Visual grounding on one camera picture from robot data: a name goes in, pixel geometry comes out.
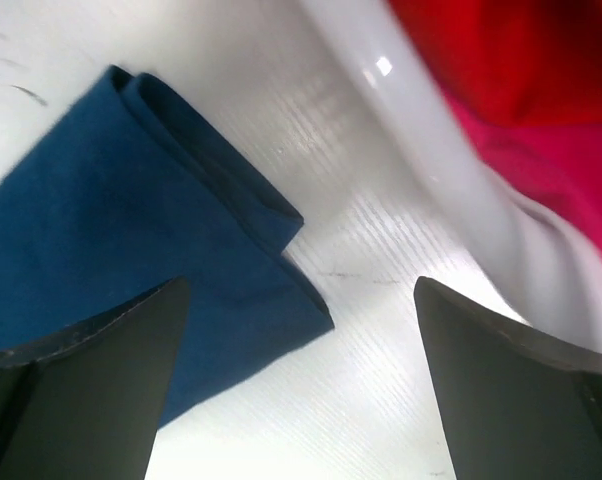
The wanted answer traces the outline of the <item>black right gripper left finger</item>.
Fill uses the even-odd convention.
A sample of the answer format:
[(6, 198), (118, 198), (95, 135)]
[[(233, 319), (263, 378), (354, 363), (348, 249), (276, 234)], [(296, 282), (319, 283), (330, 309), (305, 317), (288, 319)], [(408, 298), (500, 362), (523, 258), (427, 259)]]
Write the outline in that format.
[(187, 320), (185, 278), (0, 351), (0, 479), (142, 479)]

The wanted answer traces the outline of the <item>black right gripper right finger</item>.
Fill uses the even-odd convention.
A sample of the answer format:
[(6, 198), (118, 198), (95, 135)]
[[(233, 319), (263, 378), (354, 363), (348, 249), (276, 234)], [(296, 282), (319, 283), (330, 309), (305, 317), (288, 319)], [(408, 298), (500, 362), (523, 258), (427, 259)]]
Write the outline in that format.
[(421, 277), (414, 300), (459, 479), (602, 479), (602, 354)]

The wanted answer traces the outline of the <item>blue t shirt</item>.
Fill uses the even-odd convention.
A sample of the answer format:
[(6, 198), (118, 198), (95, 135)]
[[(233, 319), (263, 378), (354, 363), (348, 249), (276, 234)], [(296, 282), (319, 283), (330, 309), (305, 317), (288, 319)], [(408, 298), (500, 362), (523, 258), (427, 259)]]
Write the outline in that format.
[(302, 224), (168, 85), (110, 67), (0, 183), (0, 350), (184, 276), (169, 422), (333, 328), (283, 255)]

